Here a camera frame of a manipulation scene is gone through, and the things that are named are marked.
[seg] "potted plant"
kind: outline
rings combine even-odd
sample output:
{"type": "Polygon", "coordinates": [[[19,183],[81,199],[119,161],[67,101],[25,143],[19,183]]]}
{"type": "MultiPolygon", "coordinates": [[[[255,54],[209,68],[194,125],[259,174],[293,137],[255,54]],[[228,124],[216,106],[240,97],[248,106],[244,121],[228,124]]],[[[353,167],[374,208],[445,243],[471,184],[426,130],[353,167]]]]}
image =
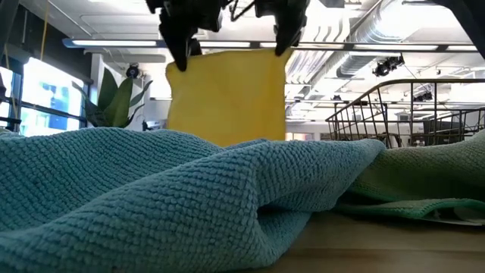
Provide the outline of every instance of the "potted plant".
{"type": "Polygon", "coordinates": [[[149,81],[140,94],[131,99],[133,92],[133,78],[127,78],[120,86],[116,84],[113,74],[105,68],[105,73],[99,91],[98,105],[92,103],[83,89],[73,82],[73,87],[81,92],[84,98],[84,110],[86,119],[94,127],[120,127],[130,125],[135,114],[141,107],[135,108],[131,116],[128,116],[130,108],[138,104],[145,95],[153,81],[149,81]]]}

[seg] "air duct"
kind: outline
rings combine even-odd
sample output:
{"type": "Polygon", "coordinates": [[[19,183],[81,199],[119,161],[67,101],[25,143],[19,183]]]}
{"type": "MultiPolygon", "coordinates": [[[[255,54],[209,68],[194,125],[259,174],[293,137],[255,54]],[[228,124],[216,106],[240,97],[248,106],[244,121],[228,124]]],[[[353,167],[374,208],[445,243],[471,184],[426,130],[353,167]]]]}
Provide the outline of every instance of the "air duct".
{"type": "MultiPolygon", "coordinates": [[[[401,42],[419,28],[419,20],[410,20],[416,6],[403,5],[403,0],[383,0],[353,31],[346,42],[401,42]]],[[[353,55],[349,52],[333,53],[319,73],[311,80],[314,86],[321,78],[336,69],[336,75],[329,77],[350,78],[368,65],[377,56],[353,55]]]]}

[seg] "fluorescent light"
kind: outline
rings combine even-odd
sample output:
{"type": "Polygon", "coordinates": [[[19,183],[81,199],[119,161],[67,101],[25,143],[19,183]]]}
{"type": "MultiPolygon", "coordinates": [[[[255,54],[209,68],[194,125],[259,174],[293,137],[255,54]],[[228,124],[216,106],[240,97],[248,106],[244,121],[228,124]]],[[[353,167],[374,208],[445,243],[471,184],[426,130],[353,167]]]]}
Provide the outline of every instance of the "fluorescent light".
{"type": "Polygon", "coordinates": [[[357,50],[422,50],[431,51],[436,50],[438,45],[354,45],[353,49],[357,50]]]}
{"type": "Polygon", "coordinates": [[[204,42],[200,41],[200,46],[202,48],[248,48],[251,45],[250,42],[204,42]]]}
{"type": "Polygon", "coordinates": [[[349,52],[351,56],[385,56],[385,57],[400,57],[401,53],[397,52],[349,52]]]}
{"type": "Polygon", "coordinates": [[[477,47],[474,45],[450,45],[446,51],[477,51],[477,47]]]}
{"type": "Polygon", "coordinates": [[[156,41],[129,41],[129,40],[73,40],[76,46],[97,47],[155,47],[156,41]]]}
{"type": "Polygon", "coordinates": [[[286,86],[311,86],[309,83],[287,83],[286,86]]]}
{"type": "Polygon", "coordinates": [[[158,98],[158,97],[151,97],[151,100],[156,100],[156,101],[171,101],[172,98],[158,98]]]}
{"type": "Polygon", "coordinates": [[[301,42],[297,49],[343,49],[342,44],[301,42]]]}
{"type": "Polygon", "coordinates": [[[261,47],[262,48],[275,48],[276,47],[276,43],[275,42],[262,42],[261,43],[261,47]]]}
{"type": "MultiPolygon", "coordinates": [[[[275,48],[275,42],[262,42],[260,46],[263,49],[266,48],[275,48]]],[[[297,49],[305,50],[305,49],[328,49],[328,50],[337,50],[343,49],[343,45],[341,44],[333,44],[333,43],[325,43],[325,42],[301,42],[297,47],[297,49]]]]}

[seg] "green towel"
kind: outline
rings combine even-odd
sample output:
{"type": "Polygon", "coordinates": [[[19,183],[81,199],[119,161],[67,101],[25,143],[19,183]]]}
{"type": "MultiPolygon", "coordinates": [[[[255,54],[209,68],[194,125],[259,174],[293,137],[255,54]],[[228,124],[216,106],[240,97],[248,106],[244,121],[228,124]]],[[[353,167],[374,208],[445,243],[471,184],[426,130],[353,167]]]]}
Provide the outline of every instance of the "green towel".
{"type": "Polygon", "coordinates": [[[449,210],[485,212],[485,132],[461,143],[388,149],[359,175],[337,210],[440,219],[449,210]]]}

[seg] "yellow sponge cloth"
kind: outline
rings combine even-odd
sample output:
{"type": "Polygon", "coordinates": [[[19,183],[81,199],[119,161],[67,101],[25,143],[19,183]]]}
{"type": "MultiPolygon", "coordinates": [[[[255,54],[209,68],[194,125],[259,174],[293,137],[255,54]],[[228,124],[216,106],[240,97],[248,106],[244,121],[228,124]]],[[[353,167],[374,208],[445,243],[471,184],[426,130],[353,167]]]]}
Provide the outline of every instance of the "yellow sponge cloth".
{"type": "Polygon", "coordinates": [[[190,57],[180,72],[167,66],[172,103],[167,128],[219,146],[284,140],[285,64],[292,51],[226,51],[190,57]]]}

